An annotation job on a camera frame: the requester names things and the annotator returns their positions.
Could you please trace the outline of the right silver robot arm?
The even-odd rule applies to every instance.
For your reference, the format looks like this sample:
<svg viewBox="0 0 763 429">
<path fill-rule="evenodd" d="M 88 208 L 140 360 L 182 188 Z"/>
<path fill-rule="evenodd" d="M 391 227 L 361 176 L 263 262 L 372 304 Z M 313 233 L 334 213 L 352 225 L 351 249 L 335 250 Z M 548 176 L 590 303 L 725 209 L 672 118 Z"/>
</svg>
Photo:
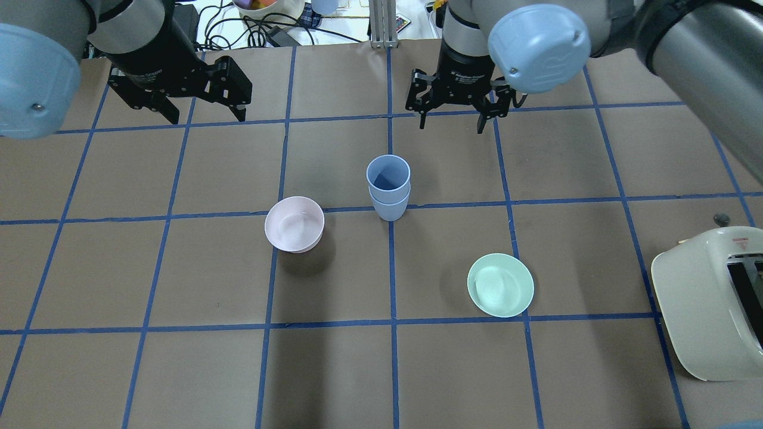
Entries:
<svg viewBox="0 0 763 429">
<path fill-rule="evenodd" d="M 449 1 L 436 73 L 411 73 L 405 108 L 479 112 L 477 130 L 591 58 L 633 49 L 761 181 L 758 1 Z"/>
</svg>

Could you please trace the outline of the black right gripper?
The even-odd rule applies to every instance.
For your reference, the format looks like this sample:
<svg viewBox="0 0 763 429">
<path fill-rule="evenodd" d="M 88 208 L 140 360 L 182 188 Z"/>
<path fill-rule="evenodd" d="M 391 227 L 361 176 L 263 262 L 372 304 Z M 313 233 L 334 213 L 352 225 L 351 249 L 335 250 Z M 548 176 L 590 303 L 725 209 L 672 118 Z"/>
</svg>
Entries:
<svg viewBox="0 0 763 429">
<path fill-rule="evenodd" d="M 504 77 L 493 79 L 495 64 L 490 56 L 469 56 L 441 45 L 435 73 L 412 70 L 405 109 L 417 113 L 424 129 L 430 111 L 443 105 L 468 105 L 479 112 L 477 134 L 488 120 L 506 117 L 517 107 L 517 90 Z"/>
</svg>

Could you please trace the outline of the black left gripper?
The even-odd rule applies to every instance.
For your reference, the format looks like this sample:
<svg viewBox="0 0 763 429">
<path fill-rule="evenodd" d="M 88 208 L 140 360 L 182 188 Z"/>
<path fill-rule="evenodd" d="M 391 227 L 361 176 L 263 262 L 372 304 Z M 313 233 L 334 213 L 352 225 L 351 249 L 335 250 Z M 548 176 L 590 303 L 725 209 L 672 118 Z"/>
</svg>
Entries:
<svg viewBox="0 0 763 429">
<path fill-rule="evenodd" d="M 147 108 L 170 124 L 179 124 L 179 109 L 170 97 L 202 96 L 226 106 L 238 122 L 246 120 L 253 84 L 232 57 L 204 63 L 178 24 L 164 24 L 152 41 L 124 54 L 109 54 L 108 83 L 134 110 Z"/>
</svg>

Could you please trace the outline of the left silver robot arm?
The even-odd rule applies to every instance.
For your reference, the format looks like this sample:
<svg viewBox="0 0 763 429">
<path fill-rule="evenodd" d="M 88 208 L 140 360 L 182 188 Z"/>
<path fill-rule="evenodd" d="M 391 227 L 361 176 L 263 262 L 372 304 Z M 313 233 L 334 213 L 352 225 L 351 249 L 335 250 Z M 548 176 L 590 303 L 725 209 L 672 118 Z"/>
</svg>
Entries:
<svg viewBox="0 0 763 429">
<path fill-rule="evenodd" d="M 14 139 L 57 132 L 80 87 L 90 45 L 111 61 L 109 87 L 126 105 L 179 123 L 172 98 L 196 97 L 246 118 L 253 85 L 229 56 L 202 61 L 172 1 L 3 1 L 1 130 Z"/>
</svg>

